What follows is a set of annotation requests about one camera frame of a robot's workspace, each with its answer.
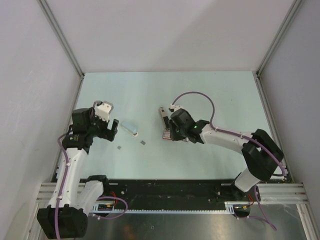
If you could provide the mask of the red white staple box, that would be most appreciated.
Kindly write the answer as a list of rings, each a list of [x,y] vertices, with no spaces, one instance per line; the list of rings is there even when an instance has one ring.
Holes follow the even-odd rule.
[[[166,130],[163,132],[162,138],[163,138],[164,140],[170,140],[170,141],[172,141],[172,138],[171,138],[171,136],[170,136],[170,132],[169,132],[169,131],[166,131]],[[184,138],[184,139],[182,139],[181,141],[188,143],[188,142],[189,142],[189,139],[188,139],[188,138]]]

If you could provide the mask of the beige and black stapler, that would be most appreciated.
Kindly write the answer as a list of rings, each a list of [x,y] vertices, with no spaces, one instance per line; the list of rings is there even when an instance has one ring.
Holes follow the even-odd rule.
[[[159,108],[159,113],[161,115],[161,119],[164,124],[164,129],[166,131],[169,131],[170,130],[169,117],[168,117],[168,114],[167,114],[166,110],[164,109],[164,107]]]

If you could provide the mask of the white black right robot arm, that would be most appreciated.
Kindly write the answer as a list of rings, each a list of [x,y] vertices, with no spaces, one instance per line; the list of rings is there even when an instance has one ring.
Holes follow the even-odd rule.
[[[172,105],[169,111],[170,138],[173,141],[188,139],[194,144],[217,145],[243,156],[246,169],[234,179],[230,188],[235,200],[242,201],[253,186],[270,180],[277,168],[281,168],[282,174],[286,173],[281,165],[283,151],[263,129],[253,133],[231,132],[213,127],[207,120],[194,121],[180,106]]]

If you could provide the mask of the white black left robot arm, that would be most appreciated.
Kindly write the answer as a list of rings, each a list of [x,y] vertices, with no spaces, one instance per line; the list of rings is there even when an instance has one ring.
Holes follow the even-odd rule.
[[[81,192],[78,187],[81,169],[94,138],[109,142],[115,139],[119,121],[114,119],[112,126],[108,127],[113,108],[107,101],[95,101],[90,108],[75,109],[67,132],[57,140],[63,153],[57,182],[47,207],[40,208],[36,216],[50,240],[82,238],[96,200],[110,196],[111,188],[105,175],[88,177]]]

